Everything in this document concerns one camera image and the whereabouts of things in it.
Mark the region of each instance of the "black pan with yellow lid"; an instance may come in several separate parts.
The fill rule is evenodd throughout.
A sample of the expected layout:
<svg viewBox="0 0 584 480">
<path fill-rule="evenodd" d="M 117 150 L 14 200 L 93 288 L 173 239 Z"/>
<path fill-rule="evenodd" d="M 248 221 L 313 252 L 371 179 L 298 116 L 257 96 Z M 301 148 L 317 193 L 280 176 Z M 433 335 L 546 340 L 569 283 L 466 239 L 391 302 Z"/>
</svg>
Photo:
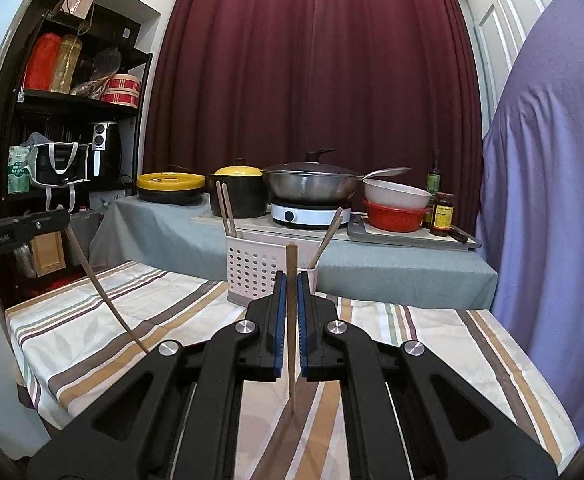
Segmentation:
<svg viewBox="0 0 584 480">
<path fill-rule="evenodd" d="M 216 182 L 227 184 L 234 218 L 255 218 L 267 213 L 267 186 L 259 168 L 246 166 L 244 158 L 237 158 L 235 166 L 220 168 L 207 177 L 210 207 L 215 216 L 221 216 L 216 196 Z"/>
<path fill-rule="evenodd" d="M 187 205 L 200 201 L 205 177 L 192 173 L 146 173 L 136 181 L 138 196 L 147 202 Z"/>
</svg>

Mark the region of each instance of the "white bowl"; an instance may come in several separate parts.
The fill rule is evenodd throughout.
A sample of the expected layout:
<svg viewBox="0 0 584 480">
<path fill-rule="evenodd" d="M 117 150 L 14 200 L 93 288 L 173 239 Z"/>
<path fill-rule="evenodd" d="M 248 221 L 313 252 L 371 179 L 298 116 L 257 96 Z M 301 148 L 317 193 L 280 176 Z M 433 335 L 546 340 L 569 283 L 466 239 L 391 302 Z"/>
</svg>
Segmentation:
<svg viewBox="0 0 584 480">
<path fill-rule="evenodd" d="M 430 193 L 417 187 L 367 178 L 363 181 L 368 202 L 396 209 L 425 209 Z"/>
</svg>

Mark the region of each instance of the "yellow label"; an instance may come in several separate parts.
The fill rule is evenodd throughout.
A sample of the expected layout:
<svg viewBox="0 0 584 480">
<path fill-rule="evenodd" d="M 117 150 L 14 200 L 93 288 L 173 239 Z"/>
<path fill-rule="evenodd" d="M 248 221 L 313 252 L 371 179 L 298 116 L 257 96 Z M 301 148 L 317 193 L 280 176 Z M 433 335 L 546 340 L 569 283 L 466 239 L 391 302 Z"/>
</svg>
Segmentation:
<svg viewBox="0 0 584 480">
<path fill-rule="evenodd" d="M 437 205 L 434 208 L 434 222 L 432 222 L 432 227 L 436 229 L 450 229 L 452 225 L 452 211 L 453 207 L 447 205 Z"/>
</svg>

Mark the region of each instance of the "pot lid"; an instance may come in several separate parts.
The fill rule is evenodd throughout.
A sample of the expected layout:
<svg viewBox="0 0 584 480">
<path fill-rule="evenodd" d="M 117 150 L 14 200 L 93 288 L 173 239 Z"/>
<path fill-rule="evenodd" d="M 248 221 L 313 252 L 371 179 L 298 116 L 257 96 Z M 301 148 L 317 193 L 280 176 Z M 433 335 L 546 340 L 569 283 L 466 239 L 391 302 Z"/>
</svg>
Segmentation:
<svg viewBox="0 0 584 480">
<path fill-rule="evenodd" d="M 322 164 L 320 162 L 287 162 L 286 164 L 270 166 L 263 171 L 264 173 L 361 177 L 356 171 L 347 170 L 340 166 L 332 166 L 331 164 Z"/>
<path fill-rule="evenodd" d="M 246 166 L 244 158 L 235 158 L 234 166 L 220 168 L 214 173 L 217 176 L 262 176 L 261 170 L 254 166 Z"/>
<path fill-rule="evenodd" d="M 145 173 L 138 177 L 136 186 L 151 191 L 189 191 L 205 186 L 205 177 L 192 173 Z"/>
</svg>

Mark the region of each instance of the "pot lid knob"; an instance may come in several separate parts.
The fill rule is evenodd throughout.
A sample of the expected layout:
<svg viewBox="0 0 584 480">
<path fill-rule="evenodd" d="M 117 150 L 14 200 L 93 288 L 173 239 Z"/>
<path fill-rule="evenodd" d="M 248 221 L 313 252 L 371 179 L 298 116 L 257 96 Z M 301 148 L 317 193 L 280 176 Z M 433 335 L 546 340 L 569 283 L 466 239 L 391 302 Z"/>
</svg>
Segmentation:
<svg viewBox="0 0 584 480">
<path fill-rule="evenodd" d="M 336 148 L 322 148 L 320 150 L 316 150 L 315 152 L 305 152 L 305 161 L 306 162 L 318 162 L 319 157 L 323 153 L 335 152 Z"/>
</svg>

